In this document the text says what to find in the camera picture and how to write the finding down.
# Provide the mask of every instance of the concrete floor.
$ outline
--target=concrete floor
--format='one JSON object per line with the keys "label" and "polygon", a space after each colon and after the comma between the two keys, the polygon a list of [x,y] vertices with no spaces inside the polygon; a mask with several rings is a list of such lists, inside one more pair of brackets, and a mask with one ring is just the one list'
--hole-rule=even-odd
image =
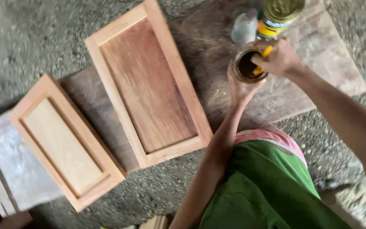
{"label": "concrete floor", "polygon": [[[167,20],[203,0],[159,0]],[[324,0],[348,51],[366,81],[366,0]],[[0,0],[0,108],[23,95],[44,73],[56,78],[92,64],[84,39],[140,0]],[[366,93],[356,96],[366,106]],[[317,111],[277,126],[303,149],[317,189],[346,183],[338,195],[366,226],[366,180],[361,163]],[[80,214],[65,198],[37,206],[35,226],[109,228],[139,224],[155,214],[172,216],[203,152],[136,171]]]}

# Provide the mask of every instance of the yellow brush handle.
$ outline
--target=yellow brush handle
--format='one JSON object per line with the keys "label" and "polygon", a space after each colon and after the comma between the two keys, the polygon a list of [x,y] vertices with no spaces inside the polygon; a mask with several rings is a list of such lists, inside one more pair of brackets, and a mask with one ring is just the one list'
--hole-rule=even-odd
{"label": "yellow brush handle", "polygon": [[[271,52],[273,51],[273,47],[272,45],[268,46],[262,53],[262,57],[265,58],[267,57]],[[255,76],[260,75],[263,72],[263,69],[259,66],[257,66],[257,68],[255,68],[255,70],[253,71]]]}

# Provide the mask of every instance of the can label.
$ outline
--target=can label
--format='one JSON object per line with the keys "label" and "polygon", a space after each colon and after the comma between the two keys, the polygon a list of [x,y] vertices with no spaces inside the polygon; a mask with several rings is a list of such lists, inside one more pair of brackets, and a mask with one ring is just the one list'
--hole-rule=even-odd
{"label": "can label", "polygon": [[270,21],[268,18],[264,18],[258,23],[257,35],[262,38],[272,39],[276,38],[283,30],[286,29],[293,21],[288,21],[285,23],[276,23]]}

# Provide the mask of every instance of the hand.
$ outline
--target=hand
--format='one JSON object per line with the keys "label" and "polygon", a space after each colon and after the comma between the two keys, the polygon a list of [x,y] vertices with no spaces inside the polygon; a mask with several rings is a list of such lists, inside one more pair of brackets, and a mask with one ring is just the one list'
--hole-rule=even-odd
{"label": "hand", "polygon": [[233,62],[228,65],[227,70],[228,81],[230,83],[230,94],[232,105],[246,106],[251,101],[255,92],[265,83],[266,79],[263,79],[255,84],[245,84],[239,81],[233,70]]}
{"label": "hand", "polygon": [[269,73],[285,76],[287,78],[304,68],[305,65],[300,61],[298,55],[292,48],[289,39],[280,38],[278,40],[256,44],[260,53],[263,53],[270,45],[273,46],[273,51],[266,58],[262,58],[262,56],[257,53],[252,56],[251,61]]}

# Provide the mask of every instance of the tin can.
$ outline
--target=tin can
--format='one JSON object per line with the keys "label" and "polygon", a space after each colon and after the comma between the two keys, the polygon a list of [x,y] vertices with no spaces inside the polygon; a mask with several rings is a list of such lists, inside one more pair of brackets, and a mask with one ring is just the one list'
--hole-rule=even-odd
{"label": "tin can", "polygon": [[305,0],[265,0],[257,36],[262,39],[276,39],[277,35],[298,18],[304,6]]}
{"label": "tin can", "polygon": [[254,84],[254,83],[257,83],[257,82],[265,79],[269,75],[267,72],[262,72],[262,74],[260,74],[258,76],[250,75],[250,73],[253,71],[253,69],[248,69],[248,71],[246,71],[246,72],[243,71],[241,63],[244,61],[245,62],[244,65],[246,67],[253,65],[253,63],[251,62],[251,56],[255,52],[258,52],[256,43],[254,43],[248,47],[244,47],[234,58],[234,62],[233,62],[234,75],[239,81],[241,81],[243,83]]}

